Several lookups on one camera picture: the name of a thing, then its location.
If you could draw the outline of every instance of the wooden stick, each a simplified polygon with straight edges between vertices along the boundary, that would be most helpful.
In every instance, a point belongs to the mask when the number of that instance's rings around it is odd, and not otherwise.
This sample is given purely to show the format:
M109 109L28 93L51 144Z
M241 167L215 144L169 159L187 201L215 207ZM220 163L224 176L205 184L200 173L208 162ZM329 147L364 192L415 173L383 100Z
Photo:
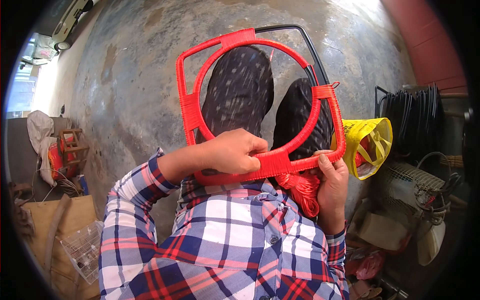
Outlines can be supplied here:
M53 214L52 222L50 223L50 229L48 230L47 242L45 243L45 279L47 283L51 285L52 282L52 251L53 251L53 242L55 240L55 233L57 232L57 227L60 223L61 217L65 212L65 209L70 205L72 199L67 195L63 194L60 199L57 209Z
M445 157L440 157L440 163L445 166L450 166L452 168L463 168L463 156L461 155L446 155Z
M440 93L442 99L465 99L468 98L467 93Z
M458 206L460 206L462 208L467 208L468 207L468 203L465 202L465 200L462 200L462 199L458 198L457 196L449 195L448 198L450 198L450 201L452 201L453 203L457 204Z
M461 119L465 117L463 112L454 112L449 110L445 110L444 112L446 116L450 116L450 117L461 118Z

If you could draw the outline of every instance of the shirt button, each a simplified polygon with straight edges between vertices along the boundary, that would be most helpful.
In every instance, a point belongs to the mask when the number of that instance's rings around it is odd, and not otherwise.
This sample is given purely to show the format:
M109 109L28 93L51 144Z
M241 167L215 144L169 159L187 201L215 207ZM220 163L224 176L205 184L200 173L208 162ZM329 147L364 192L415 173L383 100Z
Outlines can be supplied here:
M273 244L275 244L276 242L278 242L278 237L272 236L272 238L270 239L270 243L273 245Z
M256 196L253 198L253 200L254 200L254 201L255 201L255 200L257 200L257 201L263 200L263 199L268 198L269 195L270 195L270 193L261 192L260 194L256 195Z

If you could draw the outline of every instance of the yellow plastic bag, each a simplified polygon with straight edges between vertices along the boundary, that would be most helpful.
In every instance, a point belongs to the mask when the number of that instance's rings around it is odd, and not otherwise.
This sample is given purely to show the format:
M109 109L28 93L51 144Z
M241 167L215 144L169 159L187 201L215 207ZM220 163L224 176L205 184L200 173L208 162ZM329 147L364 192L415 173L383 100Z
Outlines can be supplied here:
M390 153L393 139L390 120L387 118L378 118L369 120L342 120L342 122L345 132L345 142L347 144L343 160L347 164L350 174L360 180L366 179L377 172ZM360 145L360 141L366 136L369 136L370 155ZM332 136L330 149L336 149L335 133ZM358 168L355 164L357 152L367 161Z

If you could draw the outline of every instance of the person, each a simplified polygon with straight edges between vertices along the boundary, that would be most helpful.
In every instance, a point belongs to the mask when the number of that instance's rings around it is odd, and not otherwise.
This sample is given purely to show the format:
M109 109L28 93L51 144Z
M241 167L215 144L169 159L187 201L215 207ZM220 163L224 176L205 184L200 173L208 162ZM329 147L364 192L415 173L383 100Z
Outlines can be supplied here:
M272 148L302 129L311 97L306 79L292 83L277 110ZM320 154L319 169L308 170L321 179L316 222L274 178L202 186L192 175L258 170L251 155L267 151L260 125L273 100L264 52L238 47L219 59L202 107L215 138L205 141L198 133L196 145L168 154L159 148L108 194L99 257L102 299L348 299L348 169L342 159L332 164L323 154L333 133L326 100L312 134L289 154L291 160ZM149 211L179 188L172 235L159 244Z

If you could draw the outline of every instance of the patterned trousers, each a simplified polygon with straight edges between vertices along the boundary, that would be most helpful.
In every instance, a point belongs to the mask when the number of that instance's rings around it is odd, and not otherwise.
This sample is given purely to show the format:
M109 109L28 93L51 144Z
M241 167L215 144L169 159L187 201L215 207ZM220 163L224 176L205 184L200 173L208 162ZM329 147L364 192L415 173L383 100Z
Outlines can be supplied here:
M214 67L208 83L202 115L214 136L243 128L261 137L262 120L274 100L273 75L267 55L254 46L237 47L225 53ZM276 113L272 149L291 141L305 126L312 109L312 89L307 78L295 80ZM312 156L316 150L330 149L334 132L326 100L318 122L308 139L289 154L290 160ZM197 143L205 141L200 132Z

